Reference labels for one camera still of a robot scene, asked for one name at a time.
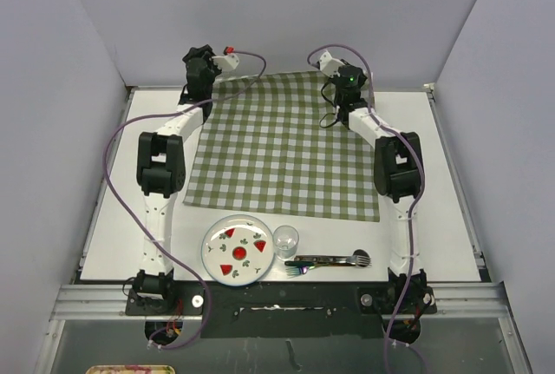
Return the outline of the green white checkered tablecloth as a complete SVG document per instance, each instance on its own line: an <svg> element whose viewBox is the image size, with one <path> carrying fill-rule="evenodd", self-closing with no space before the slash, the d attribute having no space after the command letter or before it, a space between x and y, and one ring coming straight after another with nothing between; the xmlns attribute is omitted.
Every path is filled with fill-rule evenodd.
<svg viewBox="0 0 555 374"><path fill-rule="evenodd" d="M333 125L316 72L265 75L214 106L202 128L184 204L377 222L372 147Z"/></svg>

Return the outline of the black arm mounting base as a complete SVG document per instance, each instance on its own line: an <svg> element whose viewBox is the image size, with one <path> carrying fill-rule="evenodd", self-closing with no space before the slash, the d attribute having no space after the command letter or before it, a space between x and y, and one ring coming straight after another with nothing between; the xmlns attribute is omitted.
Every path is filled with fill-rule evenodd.
<svg viewBox="0 0 555 374"><path fill-rule="evenodd" d="M159 347L197 339L390 338L413 343L421 318L437 312L434 292L398 282L257 282L243 287L173 282L163 293L121 288L129 317L143 317L145 337Z"/></svg>

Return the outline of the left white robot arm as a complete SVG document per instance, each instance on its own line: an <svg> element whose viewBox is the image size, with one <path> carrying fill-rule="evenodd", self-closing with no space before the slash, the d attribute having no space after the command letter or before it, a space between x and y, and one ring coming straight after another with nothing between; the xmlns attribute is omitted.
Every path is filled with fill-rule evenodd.
<svg viewBox="0 0 555 374"><path fill-rule="evenodd" d="M150 312L165 314L174 309L177 293L173 283L171 250L173 210L186 185L185 142L196 135L212 112L212 89L222 73L217 55L208 44L192 47L183 57L186 85L178 108L186 110L154 132L138 139L136 180L143 195L147 229L140 270L129 292L130 301Z"/></svg>

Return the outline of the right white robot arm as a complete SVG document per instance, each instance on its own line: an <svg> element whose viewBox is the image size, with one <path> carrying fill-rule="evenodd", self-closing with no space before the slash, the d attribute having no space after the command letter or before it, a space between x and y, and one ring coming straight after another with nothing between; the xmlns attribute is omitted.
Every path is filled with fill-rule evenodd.
<svg viewBox="0 0 555 374"><path fill-rule="evenodd" d="M425 189L420 137L415 132L393 128L362 97L362 87L370 84L363 69L329 53L322 54L316 66L335 88L331 104L336 121L361 136L374 150L374 188L391 219L388 269L395 285L386 291L386 300L392 310L406 312L417 301L410 282L422 270L416 231L416 209Z"/></svg>

